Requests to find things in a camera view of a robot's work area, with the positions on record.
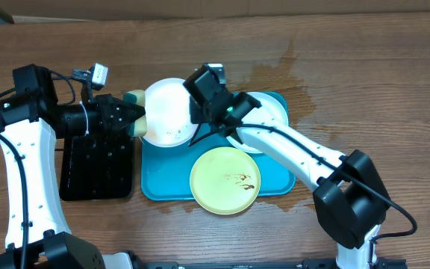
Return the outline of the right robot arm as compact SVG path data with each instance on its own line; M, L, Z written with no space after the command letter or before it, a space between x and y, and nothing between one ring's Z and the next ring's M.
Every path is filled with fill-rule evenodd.
M322 146L274 118L254 96L226 87L222 64L203 64L184 83L191 119L287 168L313 195L317 219L337 242L338 268L375 268L375 237L389 197L371 158Z

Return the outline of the white plate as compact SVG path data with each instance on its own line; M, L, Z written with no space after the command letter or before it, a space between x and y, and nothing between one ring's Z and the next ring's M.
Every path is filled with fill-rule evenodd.
M269 93L248 92L248 94L254 97L255 99L257 99L258 101L260 101L262 107L268 111L269 115L272 118L282 122L285 125L289 124L289 117L288 117L286 105L283 105L282 102L280 102L278 99L272 96L271 92ZM246 153L261 154L261 151L257 150L256 148L247 146L244 143L239 143L231 136L227 137L227 140L232 146Z
M143 138L150 144L180 146L194 135L197 125L191 123L190 94L183 83L182 78L165 78L146 89L148 131Z

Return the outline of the green yellow sponge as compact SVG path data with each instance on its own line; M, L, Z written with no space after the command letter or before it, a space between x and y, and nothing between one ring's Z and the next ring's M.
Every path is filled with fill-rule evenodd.
M146 95L144 90L131 90L123 95L123 101L130 105L133 122L128 127L128 134L132 137L143 137L148 131L146 119Z

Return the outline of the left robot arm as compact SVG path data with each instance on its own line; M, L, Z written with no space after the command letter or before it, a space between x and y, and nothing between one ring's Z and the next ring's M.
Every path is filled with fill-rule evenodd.
M147 132L142 90L122 99L101 94L108 68L95 64L75 69L68 84L80 82L81 94L59 103L58 73L29 64L13 71L14 86L0 93L0 145L4 154L9 221L0 268L141 268L131 251L103 254L74 236L66 222L55 171L59 138Z

